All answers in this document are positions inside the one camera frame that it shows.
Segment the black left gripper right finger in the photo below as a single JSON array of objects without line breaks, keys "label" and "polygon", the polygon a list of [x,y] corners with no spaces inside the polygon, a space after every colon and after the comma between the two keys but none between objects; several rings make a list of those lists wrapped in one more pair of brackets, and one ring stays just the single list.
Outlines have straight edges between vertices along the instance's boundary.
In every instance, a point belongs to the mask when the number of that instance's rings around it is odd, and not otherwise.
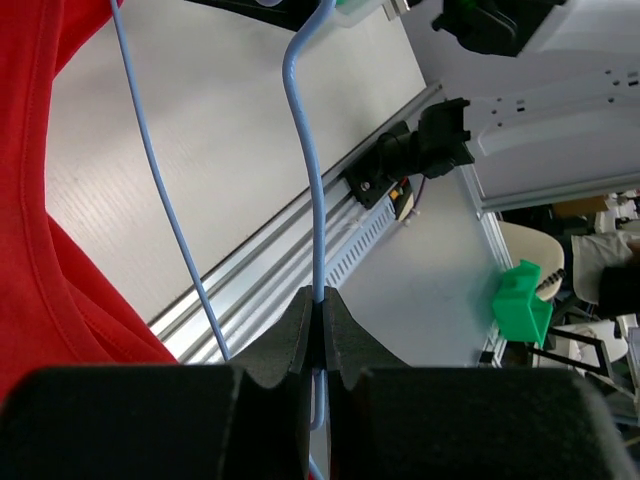
[{"label": "black left gripper right finger", "polygon": [[624,479],[602,395],[561,369],[411,367],[325,292],[334,479]]}]

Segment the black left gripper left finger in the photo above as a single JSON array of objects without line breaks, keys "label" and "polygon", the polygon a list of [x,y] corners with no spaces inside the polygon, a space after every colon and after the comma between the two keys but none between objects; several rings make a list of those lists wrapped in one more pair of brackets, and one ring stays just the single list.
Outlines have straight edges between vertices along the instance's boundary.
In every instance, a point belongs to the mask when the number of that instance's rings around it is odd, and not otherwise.
[{"label": "black left gripper left finger", "polygon": [[37,370],[1,410],[5,479],[304,479],[309,288],[228,363]]}]

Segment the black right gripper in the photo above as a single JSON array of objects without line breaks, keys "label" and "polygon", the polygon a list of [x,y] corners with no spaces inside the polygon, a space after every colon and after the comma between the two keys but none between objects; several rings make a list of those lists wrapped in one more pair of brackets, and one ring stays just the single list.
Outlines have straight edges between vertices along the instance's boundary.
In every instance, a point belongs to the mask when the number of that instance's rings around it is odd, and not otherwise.
[{"label": "black right gripper", "polygon": [[252,0],[190,0],[190,3],[237,14],[290,32],[299,32],[320,5],[314,0],[283,0],[267,6]]}]

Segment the blue hanger with red top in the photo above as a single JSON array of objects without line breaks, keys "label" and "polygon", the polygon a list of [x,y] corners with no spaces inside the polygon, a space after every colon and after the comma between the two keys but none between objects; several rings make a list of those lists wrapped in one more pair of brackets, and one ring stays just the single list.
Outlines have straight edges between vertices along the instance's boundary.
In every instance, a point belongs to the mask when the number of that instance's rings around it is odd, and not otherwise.
[{"label": "blue hanger with red top", "polygon": [[[140,98],[133,62],[130,56],[127,36],[122,24],[120,7],[116,1],[112,1],[110,3],[110,7],[147,163],[174,238],[178,244],[183,261],[186,264],[186,268],[189,272],[206,318],[213,331],[219,350],[222,353],[223,359],[228,361],[231,359],[230,350],[222,333],[218,319],[214,313],[211,301],[204,289],[201,277],[199,276],[187,241],[176,217],[156,160],[147,120]],[[322,1],[319,3],[309,19],[306,20],[300,30],[294,34],[293,38],[289,42],[281,67],[285,95],[299,137],[310,186],[312,203],[312,294],[315,306],[320,306],[325,299],[326,201],[318,153],[308,117],[300,98],[296,79],[296,69],[303,48],[307,46],[308,42],[324,25],[325,21],[334,10],[335,3],[333,1]]]}]

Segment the red tank top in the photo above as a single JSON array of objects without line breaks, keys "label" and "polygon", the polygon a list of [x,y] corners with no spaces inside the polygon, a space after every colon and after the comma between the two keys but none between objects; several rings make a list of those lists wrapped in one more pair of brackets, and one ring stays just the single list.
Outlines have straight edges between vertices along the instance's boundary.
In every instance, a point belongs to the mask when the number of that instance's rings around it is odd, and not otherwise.
[{"label": "red tank top", "polygon": [[106,1],[1,5],[3,393],[44,367],[174,360],[45,207],[54,79],[111,15]]}]

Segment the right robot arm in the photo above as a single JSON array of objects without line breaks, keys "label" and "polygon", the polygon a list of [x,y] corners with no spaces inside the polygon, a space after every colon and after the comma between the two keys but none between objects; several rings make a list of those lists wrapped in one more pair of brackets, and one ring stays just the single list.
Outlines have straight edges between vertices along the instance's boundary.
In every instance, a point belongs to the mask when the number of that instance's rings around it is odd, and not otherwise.
[{"label": "right robot arm", "polygon": [[599,56],[600,68],[512,92],[477,97],[469,119],[483,158],[576,162],[587,179],[639,170],[639,4],[636,1],[439,1],[422,26],[455,42],[485,69],[552,56],[566,64]]}]

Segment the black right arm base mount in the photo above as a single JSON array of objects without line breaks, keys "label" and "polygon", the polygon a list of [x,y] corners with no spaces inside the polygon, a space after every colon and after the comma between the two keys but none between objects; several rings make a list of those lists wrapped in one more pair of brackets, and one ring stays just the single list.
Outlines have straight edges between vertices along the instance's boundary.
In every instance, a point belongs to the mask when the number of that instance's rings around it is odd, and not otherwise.
[{"label": "black right arm base mount", "polygon": [[405,177],[414,175],[416,132],[385,132],[344,171],[351,192],[366,209],[371,209],[385,193]]}]

